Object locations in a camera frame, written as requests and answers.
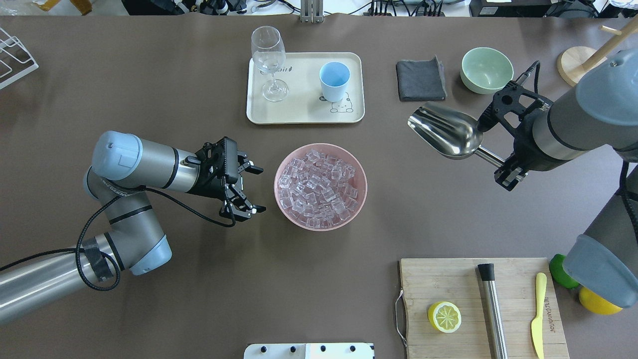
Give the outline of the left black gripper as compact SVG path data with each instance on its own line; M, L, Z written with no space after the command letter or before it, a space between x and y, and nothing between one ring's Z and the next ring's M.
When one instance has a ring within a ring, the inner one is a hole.
M264 172L256 166L246 152L237 151L236 141L223 137L216 143L205 143L194 155L187 157L187 164L198 168L196 180L187 193L223 200L220 216L244 222L254 214L266 211L265 206L251 203L235 185L247 172L259 175Z

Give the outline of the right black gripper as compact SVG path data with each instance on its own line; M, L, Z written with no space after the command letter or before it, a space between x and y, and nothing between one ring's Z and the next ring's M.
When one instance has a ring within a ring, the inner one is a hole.
M533 138L533 124L546 120L553 102L528 91L515 81L494 93L492 102L478 119L478 131L487 132L497 123L513 136L513 152L497 166L494 179L507 191L513 190L528 171L548 171L554 159L545 154Z

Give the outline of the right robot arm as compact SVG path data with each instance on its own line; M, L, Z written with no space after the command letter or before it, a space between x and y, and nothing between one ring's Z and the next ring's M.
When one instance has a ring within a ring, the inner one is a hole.
M512 81L494 95L478 129L497 123L513 135L513 152L494 176L512 190L513 175L549 171L608 146L622 159L618 190L563 261L583 288L620 308L637 302L637 50L611 55L554 102Z

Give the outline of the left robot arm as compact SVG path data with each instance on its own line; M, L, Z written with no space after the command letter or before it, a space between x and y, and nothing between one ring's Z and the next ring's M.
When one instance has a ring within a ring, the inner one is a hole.
M233 227L265 211L244 195L241 177L263 171L228 137L190 153L133 134L105 132L84 176L86 192L100 209L74 247L31 255L22 260L23 267L1 268L1 323L81 288L112 290L123 271L142 275L166 264L172 250L148 193L167 198L165 191L173 190L216 198L220 216L229 220L226 227Z

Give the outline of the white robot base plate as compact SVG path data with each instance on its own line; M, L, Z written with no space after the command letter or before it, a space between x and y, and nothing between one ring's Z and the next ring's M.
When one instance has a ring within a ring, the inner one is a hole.
M374 359L371 343L280 343L249 345L244 359Z

